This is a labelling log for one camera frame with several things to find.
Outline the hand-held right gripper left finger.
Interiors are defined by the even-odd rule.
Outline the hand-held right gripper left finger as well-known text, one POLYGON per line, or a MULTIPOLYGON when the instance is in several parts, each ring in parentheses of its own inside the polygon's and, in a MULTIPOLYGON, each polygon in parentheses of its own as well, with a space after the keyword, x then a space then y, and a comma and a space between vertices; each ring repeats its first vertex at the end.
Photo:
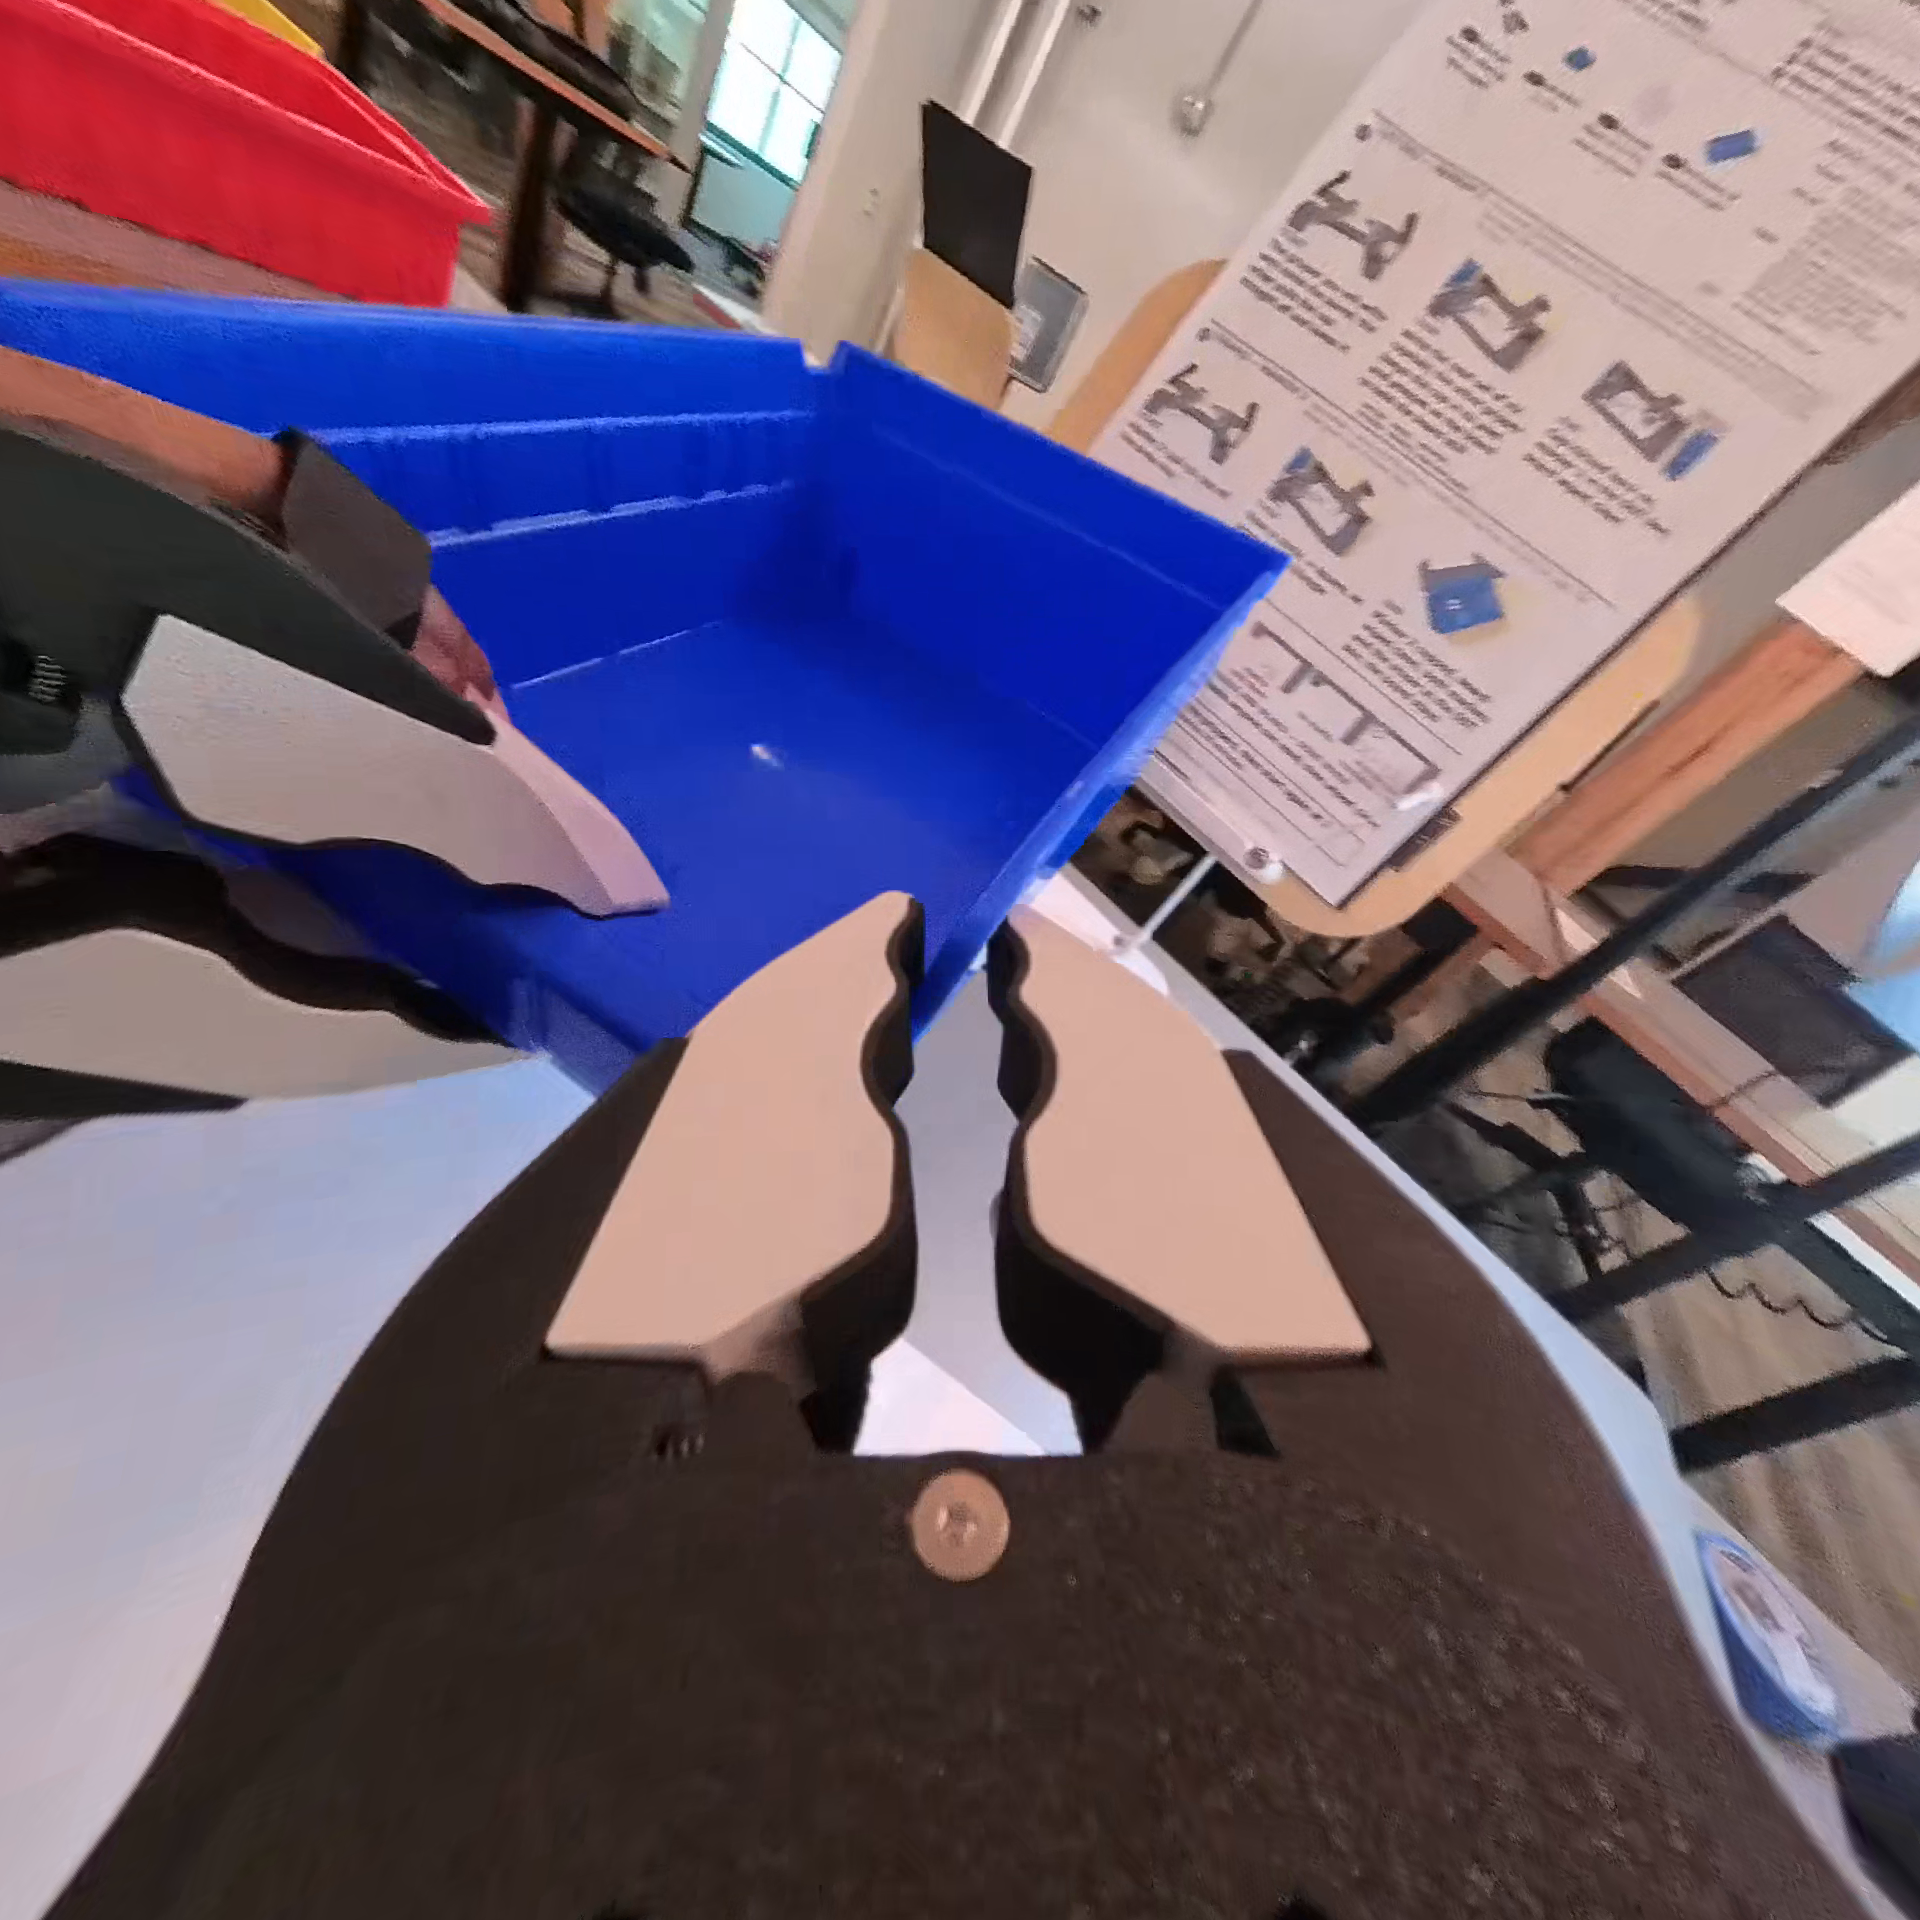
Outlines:
POLYGON ((566 1359, 870 1366, 915 1305, 896 1104, 920 905, 876 896, 698 1022, 547 1333, 566 1359))

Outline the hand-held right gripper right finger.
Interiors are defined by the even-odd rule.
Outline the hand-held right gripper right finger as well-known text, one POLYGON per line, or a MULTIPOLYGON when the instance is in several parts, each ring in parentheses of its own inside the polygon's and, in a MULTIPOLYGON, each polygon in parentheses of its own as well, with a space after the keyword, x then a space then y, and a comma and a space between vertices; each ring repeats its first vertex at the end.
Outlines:
POLYGON ((1374 1337, 1226 1050, 1045 915, 992 938, 998 1323, 1039 1376, 1317 1366, 1374 1337))

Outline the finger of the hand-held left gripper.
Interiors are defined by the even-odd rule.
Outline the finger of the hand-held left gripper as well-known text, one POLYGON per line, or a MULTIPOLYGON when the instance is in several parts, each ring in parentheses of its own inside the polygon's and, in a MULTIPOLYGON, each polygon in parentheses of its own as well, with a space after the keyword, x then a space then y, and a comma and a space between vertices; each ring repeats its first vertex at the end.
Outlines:
POLYGON ((509 722, 474 743, 175 615, 152 622, 119 707, 197 824, 277 847, 405 847, 598 921, 667 907, 634 832, 509 722))
POLYGON ((444 991, 250 921, 5 923, 2 1115, 228 1112, 515 1064, 444 991))

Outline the blue open-front storage bin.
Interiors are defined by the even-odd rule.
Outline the blue open-front storage bin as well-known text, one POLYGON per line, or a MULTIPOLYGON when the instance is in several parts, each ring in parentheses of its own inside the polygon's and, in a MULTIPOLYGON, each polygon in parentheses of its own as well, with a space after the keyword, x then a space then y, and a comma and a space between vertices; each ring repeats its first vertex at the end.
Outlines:
POLYGON ((1280 573, 864 350, 5 280, 5 347, 301 427, 435 546, 517 728, 651 857, 589 919, 413 849, 254 849, 592 1091, 872 896, 920 1031, 1280 573))

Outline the person's left hand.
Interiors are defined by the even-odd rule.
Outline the person's left hand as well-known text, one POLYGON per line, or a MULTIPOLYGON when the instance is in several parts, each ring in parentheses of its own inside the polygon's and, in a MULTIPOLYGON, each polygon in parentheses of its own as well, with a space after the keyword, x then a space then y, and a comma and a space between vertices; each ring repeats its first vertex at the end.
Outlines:
POLYGON ((451 691, 506 707, 491 663, 430 579, 424 536, 300 430, 260 439, 104 376, 2 350, 10 424, 120 464, 254 526, 317 570, 451 691))

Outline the red storage bin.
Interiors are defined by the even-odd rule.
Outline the red storage bin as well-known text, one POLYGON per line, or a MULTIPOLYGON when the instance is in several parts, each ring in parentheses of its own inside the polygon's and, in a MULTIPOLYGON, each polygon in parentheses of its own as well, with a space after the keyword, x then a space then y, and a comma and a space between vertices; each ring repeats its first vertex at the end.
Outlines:
POLYGON ((490 206, 218 5, 2 5, 2 178, 326 294, 440 306, 490 206))

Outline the office desk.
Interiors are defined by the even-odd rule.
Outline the office desk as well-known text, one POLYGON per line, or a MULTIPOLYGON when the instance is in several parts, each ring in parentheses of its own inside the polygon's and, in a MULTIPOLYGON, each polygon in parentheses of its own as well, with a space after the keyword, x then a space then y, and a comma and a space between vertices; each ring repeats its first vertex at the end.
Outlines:
POLYGON ((678 159, 670 145, 634 122, 630 117, 613 111, 589 90, 568 85, 555 66, 525 51, 474 11, 447 1, 420 1, 420 8, 501 66, 528 103, 518 131, 517 175, 508 200, 496 285, 506 307, 524 315, 541 294, 547 216, 560 168, 560 122, 598 128, 619 149, 645 159, 667 159, 671 163, 678 159))

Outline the wooden desk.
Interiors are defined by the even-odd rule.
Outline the wooden desk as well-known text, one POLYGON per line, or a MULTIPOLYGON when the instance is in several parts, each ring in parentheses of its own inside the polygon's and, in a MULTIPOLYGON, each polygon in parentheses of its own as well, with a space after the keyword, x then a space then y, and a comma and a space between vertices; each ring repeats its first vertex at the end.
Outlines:
POLYGON ((1570 896, 1845 689, 1885 682, 1806 622, 1774 616, 1678 705, 1603 755, 1508 854, 1547 890, 1570 896))

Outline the blue tape roll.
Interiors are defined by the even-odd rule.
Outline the blue tape roll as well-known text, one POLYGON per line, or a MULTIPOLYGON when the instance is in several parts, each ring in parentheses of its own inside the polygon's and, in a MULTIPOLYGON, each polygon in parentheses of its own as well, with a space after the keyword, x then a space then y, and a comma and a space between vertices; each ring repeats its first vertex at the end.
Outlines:
POLYGON ((1746 1543, 1693 1528, 1739 1711, 1767 1736, 1828 1753, 1847 1729, 1840 1671, 1799 1597, 1746 1543))

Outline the black monitor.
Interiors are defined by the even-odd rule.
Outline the black monitor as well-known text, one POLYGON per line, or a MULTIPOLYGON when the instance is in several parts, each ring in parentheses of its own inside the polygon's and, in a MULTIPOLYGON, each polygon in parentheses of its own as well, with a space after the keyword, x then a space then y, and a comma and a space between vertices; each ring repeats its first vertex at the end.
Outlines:
POLYGON ((1015 307, 1030 167, 933 101, 919 109, 919 138, 923 248, 1015 307))

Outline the white paper sign board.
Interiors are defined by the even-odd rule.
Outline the white paper sign board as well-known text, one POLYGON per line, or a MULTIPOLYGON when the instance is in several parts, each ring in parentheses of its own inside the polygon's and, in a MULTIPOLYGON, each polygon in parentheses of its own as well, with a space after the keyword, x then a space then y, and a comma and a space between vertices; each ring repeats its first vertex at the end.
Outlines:
POLYGON ((1282 570, 1141 789, 1405 921, 1682 673, 1915 369, 1915 5, 1101 5, 1046 101, 1053 434, 1282 570))

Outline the black metal desk frame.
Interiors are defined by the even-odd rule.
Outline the black metal desk frame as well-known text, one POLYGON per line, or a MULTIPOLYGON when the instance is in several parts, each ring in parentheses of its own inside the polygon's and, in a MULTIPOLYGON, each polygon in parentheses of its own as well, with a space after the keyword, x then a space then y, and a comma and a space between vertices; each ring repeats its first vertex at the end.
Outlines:
MULTIPOLYGON (((1751 880, 1763 857, 1822 816, 1850 809, 1870 786, 1915 767, 1915 741, 1915 717, 1901 719, 1883 741, 1738 837, 1704 867, 1676 880, 1592 949, 1502 991, 1488 1007, 1412 1050, 1374 1088, 1346 1095, 1344 1112, 1367 1135, 1382 1135, 1445 1109, 1482 1066, 1543 1034, 1551 1016, 1578 1007, 1624 963, 1647 955, 1687 911, 1751 880)), ((1786 1174, 1786 1145, 1752 1145, 1734 1128, 1734 1104, 1746 1097, 1744 1089, 1690 1091, 1674 1069, 1652 1059, 1650 1041, 1631 1041, 1598 1016, 1550 1038, 1543 1066, 1547 1089, 1532 1102, 1570 1128, 1578 1151, 1536 1165, 1536 1185, 1570 1192, 1579 1171, 1612 1171, 1682 1231, 1647 1255, 1612 1267, 1590 1266, 1584 1281, 1554 1297, 1570 1323, 1592 1325, 1656 1290, 1710 1280, 1728 1261, 1783 1253, 1840 1297, 1850 1309, 1847 1327, 1879 1341, 1879 1357, 1678 1427, 1671 1451, 1682 1471, 1726 1467, 1915 1410, 1915 1305, 1819 1226, 1823 1218, 1911 1184, 1917 1171, 1915 1134, 1792 1178, 1786 1174)))

